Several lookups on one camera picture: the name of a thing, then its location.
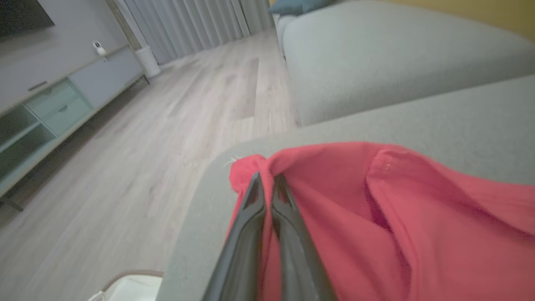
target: yellow wall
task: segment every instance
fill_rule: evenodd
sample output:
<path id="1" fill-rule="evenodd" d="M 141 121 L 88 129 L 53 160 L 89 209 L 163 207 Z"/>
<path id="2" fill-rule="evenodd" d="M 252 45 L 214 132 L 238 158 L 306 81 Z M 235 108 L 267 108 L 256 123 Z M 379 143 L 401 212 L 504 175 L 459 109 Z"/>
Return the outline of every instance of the yellow wall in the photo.
<path id="1" fill-rule="evenodd" d="M 535 0 L 389 0 L 505 28 L 535 41 Z"/>

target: cabinet leg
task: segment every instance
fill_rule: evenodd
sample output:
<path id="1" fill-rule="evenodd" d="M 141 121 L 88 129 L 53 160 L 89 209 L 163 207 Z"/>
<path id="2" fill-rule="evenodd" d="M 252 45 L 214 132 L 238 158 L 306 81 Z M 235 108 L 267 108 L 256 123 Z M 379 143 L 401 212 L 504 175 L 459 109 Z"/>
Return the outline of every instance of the cabinet leg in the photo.
<path id="1" fill-rule="evenodd" d="M 3 198 L 1 200 L 2 202 L 8 204 L 9 206 L 17 209 L 18 211 L 23 211 L 24 209 L 22 207 L 20 207 L 19 205 L 15 204 L 12 200 L 10 200 L 9 198 Z"/>

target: white cylinder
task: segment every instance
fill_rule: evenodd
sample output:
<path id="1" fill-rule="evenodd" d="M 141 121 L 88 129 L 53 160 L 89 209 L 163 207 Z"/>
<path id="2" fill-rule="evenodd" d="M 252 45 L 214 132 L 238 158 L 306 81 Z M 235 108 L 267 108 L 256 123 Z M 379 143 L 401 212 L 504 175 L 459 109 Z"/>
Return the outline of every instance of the white cylinder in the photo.
<path id="1" fill-rule="evenodd" d="M 160 66 L 158 66 L 156 58 L 152 54 L 152 51 L 150 51 L 149 46 L 145 46 L 137 50 L 135 53 L 137 54 L 139 61 L 143 65 L 143 68 L 146 72 L 145 75 L 147 77 L 153 77 L 162 72 L 162 69 L 160 69 Z"/>

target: gray sofa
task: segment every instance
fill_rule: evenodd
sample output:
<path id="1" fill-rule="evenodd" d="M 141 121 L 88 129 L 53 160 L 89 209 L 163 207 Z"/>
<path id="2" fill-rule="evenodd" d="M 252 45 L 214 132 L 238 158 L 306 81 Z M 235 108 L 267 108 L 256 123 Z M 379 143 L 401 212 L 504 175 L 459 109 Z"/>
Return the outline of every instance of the gray sofa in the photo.
<path id="1" fill-rule="evenodd" d="M 236 194 L 236 156 L 336 141 L 399 144 L 461 172 L 535 185 L 535 76 L 369 110 L 246 142 L 220 154 L 197 189 L 165 271 L 158 301 L 199 300 L 213 271 Z"/>
<path id="2" fill-rule="evenodd" d="M 417 7 L 346 1 L 277 26 L 302 125 L 535 73 L 535 44 Z"/>
<path id="3" fill-rule="evenodd" d="M 373 141 L 414 149 L 467 174 L 535 185 L 533 43 L 375 1 L 295 18 L 282 39 L 301 121 L 313 125 L 232 147 L 208 166 L 158 301 L 202 297 L 236 202 L 226 163 L 237 156 Z"/>

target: teal pillow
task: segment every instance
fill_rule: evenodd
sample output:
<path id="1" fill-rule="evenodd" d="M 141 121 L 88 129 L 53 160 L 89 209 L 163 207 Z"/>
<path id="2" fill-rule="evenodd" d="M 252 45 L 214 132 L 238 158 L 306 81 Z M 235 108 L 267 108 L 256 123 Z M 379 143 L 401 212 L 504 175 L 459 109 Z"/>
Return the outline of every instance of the teal pillow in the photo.
<path id="1" fill-rule="evenodd" d="M 270 13 L 278 13 L 281 16 L 292 14 L 299 16 L 316 9 L 329 5 L 331 0 L 277 0 L 269 8 Z"/>
<path id="2" fill-rule="evenodd" d="M 269 13 L 278 13 L 281 16 L 286 14 L 292 14 L 294 16 L 299 16 L 303 14 L 303 0 L 277 0 L 269 8 Z"/>
<path id="3" fill-rule="evenodd" d="M 330 2 L 331 0 L 303 0 L 303 13 L 326 7 Z"/>

